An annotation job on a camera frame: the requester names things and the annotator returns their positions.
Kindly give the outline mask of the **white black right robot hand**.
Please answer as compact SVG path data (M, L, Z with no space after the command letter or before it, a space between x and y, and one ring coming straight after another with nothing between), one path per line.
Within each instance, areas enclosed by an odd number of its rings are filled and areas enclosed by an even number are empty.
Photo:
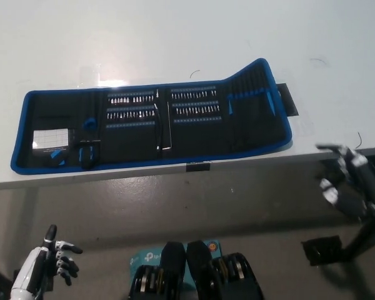
M362 154L341 144L317 144L320 151L331 151L337 159L324 164L317 176L323 198L345 216L366 219L371 215L371 205L366 199L356 168L367 163Z

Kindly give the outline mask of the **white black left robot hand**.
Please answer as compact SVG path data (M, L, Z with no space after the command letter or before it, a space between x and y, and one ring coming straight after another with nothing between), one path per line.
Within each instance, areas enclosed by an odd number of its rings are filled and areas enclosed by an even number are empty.
M29 253L14 278L11 299L43 299L46 292L53 290L56 276L63 278L67 286L78 277L79 267L72 255L82 254L83 250L71 242L58 240L57 230L55 224L50 225L41 245Z

